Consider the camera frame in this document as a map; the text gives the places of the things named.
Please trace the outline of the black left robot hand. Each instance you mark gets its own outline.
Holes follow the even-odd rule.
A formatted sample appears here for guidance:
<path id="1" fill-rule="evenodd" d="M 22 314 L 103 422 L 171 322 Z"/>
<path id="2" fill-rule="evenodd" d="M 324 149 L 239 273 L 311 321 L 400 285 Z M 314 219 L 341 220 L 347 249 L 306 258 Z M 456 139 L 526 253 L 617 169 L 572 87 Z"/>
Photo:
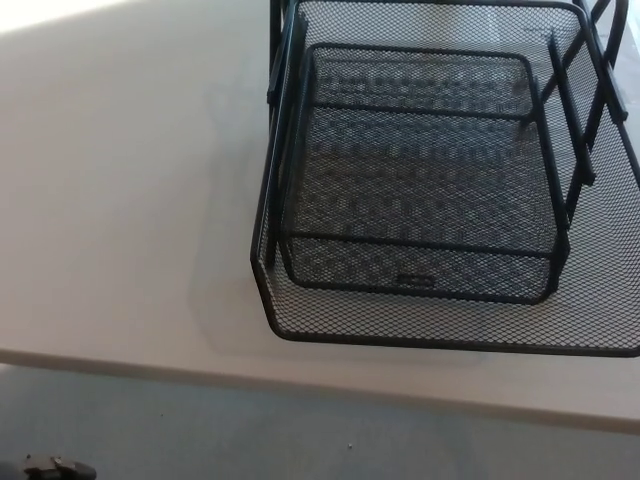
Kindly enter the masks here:
<path id="1" fill-rule="evenodd" d="M 60 456 L 28 456 L 21 467 L 28 479 L 95 480 L 96 470 L 85 463 Z"/>

